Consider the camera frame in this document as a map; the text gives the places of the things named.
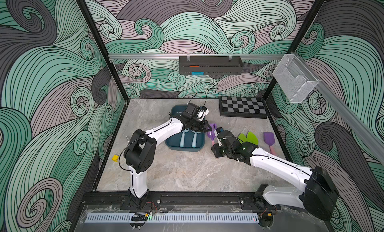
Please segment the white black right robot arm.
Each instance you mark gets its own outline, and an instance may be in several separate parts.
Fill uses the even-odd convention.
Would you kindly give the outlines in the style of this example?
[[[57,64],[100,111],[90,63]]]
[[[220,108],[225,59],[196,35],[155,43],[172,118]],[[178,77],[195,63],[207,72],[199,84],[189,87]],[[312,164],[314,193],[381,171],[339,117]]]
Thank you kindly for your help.
[[[211,148],[215,157],[227,157],[263,169],[291,184],[290,188],[260,186],[255,196],[264,209],[283,205],[304,209],[323,221],[333,218],[339,192],[323,168],[311,169],[289,162],[222,128],[216,129],[215,135],[217,143]]]

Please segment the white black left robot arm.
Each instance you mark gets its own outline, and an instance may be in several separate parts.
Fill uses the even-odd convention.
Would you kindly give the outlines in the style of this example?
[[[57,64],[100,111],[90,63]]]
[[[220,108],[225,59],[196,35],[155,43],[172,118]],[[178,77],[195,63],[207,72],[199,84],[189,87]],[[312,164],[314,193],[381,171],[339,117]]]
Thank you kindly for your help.
[[[212,130],[206,120],[186,120],[170,118],[167,122],[153,129],[143,131],[137,129],[124,150],[124,158],[131,173],[131,194],[141,199],[148,192],[147,170],[151,167],[156,148],[168,138],[184,130],[206,133]]]

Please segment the green pointed shovel wooden handle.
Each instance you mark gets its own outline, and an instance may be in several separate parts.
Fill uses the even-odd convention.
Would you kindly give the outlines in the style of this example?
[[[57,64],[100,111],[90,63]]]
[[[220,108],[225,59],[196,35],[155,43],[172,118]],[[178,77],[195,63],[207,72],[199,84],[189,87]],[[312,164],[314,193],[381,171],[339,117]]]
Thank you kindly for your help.
[[[259,144],[259,140],[258,138],[256,137],[256,135],[252,132],[248,132],[247,133],[247,136],[246,136],[246,141],[249,142],[249,143],[252,143],[254,145],[258,145]]]

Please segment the teal plastic storage box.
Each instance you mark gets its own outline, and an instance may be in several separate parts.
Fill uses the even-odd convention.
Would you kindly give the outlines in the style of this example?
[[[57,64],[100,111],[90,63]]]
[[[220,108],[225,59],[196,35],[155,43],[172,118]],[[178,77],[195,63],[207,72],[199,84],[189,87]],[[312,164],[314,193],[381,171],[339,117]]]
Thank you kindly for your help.
[[[187,105],[176,105],[176,106],[172,107],[169,119],[174,119],[174,117],[181,116],[186,108],[187,108]],[[185,145],[183,148],[180,148],[180,140],[181,140],[181,136],[182,136],[183,131],[181,131],[180,133],[175,134],[175,135],[173,135],[173,136],[171,136],[165,140],[166,145],[171,150],[185,151],[185,152],[198,152],[204,147],[204,145],[205,145],[205,133],[198,132],[196,148],[192,148],[194,131],[188,130],[188,132],[185,134]]]

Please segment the green round shovel wooden handle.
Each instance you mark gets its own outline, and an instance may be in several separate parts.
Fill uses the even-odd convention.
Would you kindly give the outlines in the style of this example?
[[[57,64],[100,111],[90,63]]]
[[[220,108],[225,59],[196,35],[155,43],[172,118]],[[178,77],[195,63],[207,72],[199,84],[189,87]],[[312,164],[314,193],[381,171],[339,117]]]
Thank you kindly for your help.
[[[248,141],[248,138],[246,137],[245,134],[240,133],[240,134],[238,135],[238,140],[239,140],[241,143],[245,143],[245,142]]]

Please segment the light blue shovel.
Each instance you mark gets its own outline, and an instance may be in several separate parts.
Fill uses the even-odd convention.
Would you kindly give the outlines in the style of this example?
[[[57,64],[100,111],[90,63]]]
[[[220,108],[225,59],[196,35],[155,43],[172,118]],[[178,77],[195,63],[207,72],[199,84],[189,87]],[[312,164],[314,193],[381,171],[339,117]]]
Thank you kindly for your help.
[[[197,135],[198,135],[198,132],[194,132],[192,148],[196,148],[196,145],[197,145]]]
[[[188,132],[188,130],[184,130],[182,132],[181,140],[180,140],[180,148],[183,148],[185,145],[185,134]]]

